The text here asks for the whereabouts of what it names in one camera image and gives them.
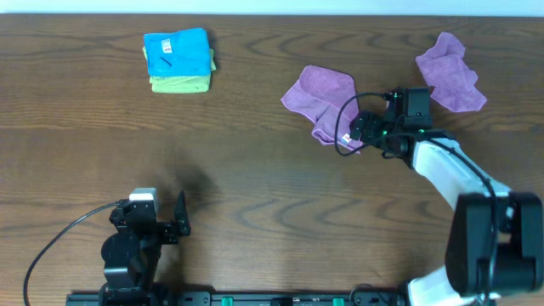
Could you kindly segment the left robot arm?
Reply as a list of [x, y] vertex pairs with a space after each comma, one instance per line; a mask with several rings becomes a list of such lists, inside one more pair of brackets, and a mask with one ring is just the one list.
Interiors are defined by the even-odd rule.
[[101, 248], [106, 284], [100, 305], [175, 305], [176, 297], [154, 282], [162, 247], [176, 245], [190, 235], [190, 221], [181, 191], [173, 220], [157, 220], [159, 201], [155, 188], [137, 188], [110, 214], [117, 232]]

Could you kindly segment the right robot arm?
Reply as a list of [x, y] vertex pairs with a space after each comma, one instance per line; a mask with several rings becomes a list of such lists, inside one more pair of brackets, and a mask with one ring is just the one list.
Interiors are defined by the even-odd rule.
[[426, 178], [454, 217], [443, 267], [409, 281], [408, 305], [492, 305], [543, 286], [543, 205], [530, 192], [494, 180], [444, 129], [409, 127], [361, 112], [350, 137], [399, 158]]

